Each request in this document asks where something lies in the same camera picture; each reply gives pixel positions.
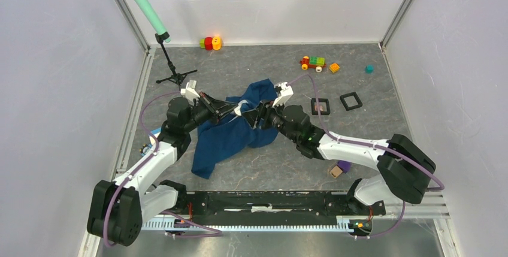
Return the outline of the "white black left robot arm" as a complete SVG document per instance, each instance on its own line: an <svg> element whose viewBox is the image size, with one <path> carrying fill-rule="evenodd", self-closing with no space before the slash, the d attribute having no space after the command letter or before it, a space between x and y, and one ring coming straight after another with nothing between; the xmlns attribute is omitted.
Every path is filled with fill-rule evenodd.
<svg viewBox="0 0 508 257"><path fill-rule="evenodd" d="M187 150L190 132L206 121L219 122L235 113L240 105L214 99L204 92L191 91L171 99L167 118L154 145L130 169L113 181L101 180L93 189L87 232L101 237L105 245L131 245L141 227L166 209L182 213L188 197L179 185L152 183Z"/></svg>

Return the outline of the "blue Mickey Mouse t-shirt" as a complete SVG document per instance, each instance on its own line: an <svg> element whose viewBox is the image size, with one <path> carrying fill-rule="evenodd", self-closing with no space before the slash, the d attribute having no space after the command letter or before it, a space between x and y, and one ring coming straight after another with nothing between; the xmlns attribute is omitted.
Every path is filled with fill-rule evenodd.
<svg viewBox="0 0 508 257"><path fill-rule="evenodd" d="M228 96L226 100L241 105L241 111L254 109L262 100L277 97L272 81L261 80L250 84L240 96ZM278 132L274 128L253 129L243 117L229 114L218 124L207 121L197 129L191 172L209 179L215 165L241 152L246 147L259 148L271 144Z"/></svg>

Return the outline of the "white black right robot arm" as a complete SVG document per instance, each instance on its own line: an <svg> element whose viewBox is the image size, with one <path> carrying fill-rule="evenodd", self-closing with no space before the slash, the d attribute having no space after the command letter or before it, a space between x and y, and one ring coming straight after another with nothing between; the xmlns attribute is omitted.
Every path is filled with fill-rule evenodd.
<svg viewBox="0 0 508 257"><path fill-rule="evenodd" d="M348 161L377 171L350 188L346 207L361 214L378 201L420 204L436 169L435 163L406 136L388 140L342 137L311 123L300 105L272 106L262 102L239 113L254 128L275 129L310 159Z"/></svg>

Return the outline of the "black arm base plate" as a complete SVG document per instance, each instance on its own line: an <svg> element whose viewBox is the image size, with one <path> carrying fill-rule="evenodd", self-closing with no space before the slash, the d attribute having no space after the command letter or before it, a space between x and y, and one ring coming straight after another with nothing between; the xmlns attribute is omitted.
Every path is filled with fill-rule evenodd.
<svg viewBox="0 0 508 257"><path fill-rule="evenodd" d="M334 225L338 216L384 216L385 203L364 205L334 191L195 191L171 212L200 225Z"/></svg>

